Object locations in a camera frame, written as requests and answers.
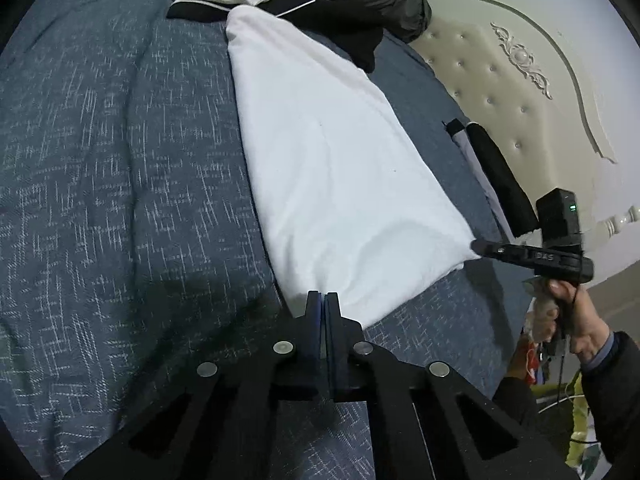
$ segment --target speckled blue blanket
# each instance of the speckled blue blanket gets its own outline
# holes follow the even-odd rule
[[[0,416],[44,478],[282,315],[223,24],[166,20],[169,2],[37,0],[0,56]],[[386,36],[371,78],[474,231],[498,239],[431,70]],[[367,336],[491,394],[528,276],[470,262]],[[272,476],[373,478],[364,407],[283,406]]]

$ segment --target yellow object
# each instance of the yellow object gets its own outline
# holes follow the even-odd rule
[[[582,375],[578,373],[574,380],[574,395],[583,395]],[[588,440],[589,428],[587,426],[587,416],[589,415],[589,405],[584,397],[572,399],[574,404],[574,432],[571,436],[575,440]],[[569,452],[566,456],[566,464],[570,467],[577,468],[580,465],[582,454],[586,448],[586,444],[578,442],[569,442]]]

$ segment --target white baluster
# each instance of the white baluster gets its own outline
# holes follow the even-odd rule
[[[596,224],[593,229],[582,234],[587,251],[604,245],[611,237],[620,234],[629,224],[640,222],[640,207],[633,205],[620,215],[615,215]]]

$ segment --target white cord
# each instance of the white cord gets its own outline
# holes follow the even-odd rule
[[[554,406],[557,406],[558,404],[562,404],[562,403],[563,403],[563,402],[565,402],[566,400],[569,400],[569,399],[580,399],[580,398],[582,398],[582,397],[584,397],[584,395],[571,395],[571,396],[568,396],[568,397],[564,397],[563,399],[560,399],[560,400],[558,400],[558,401],[554,402],[553,404],[550,404],[550,405],[548,405],[548,406],[545,406],[545,407],[544,407],[544,408],[542,408],[538,413],[546,412],[546,410],[548,410],[549,408],[552,408],[552,407],[554,407]]]
[[[533,379],[534,381],[536,380],[536,373],[535,371],[532,369],[529,369],[529,354],[531,352],[535,352],[536,349],[535,348],[529,348],[529,350],[527,350],[527,374],[529,375],[529,377],[531,377],[531,379]]]

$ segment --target decorative carving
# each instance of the decorative carving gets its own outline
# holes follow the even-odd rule
[[[553,99],[549,93],[549,81],[542,75],[540,67],[534,62],[533,54],[530,53],[523,44],[516,43],[515,38],[509,34],[506,28],[499,27],[493,22],[491,26],[494,29],[495,35],[500,39],[500,46],[512,65],[520,70],[524,74],[524,77],[530,77],[533,83],[542,90],[545,97]]]

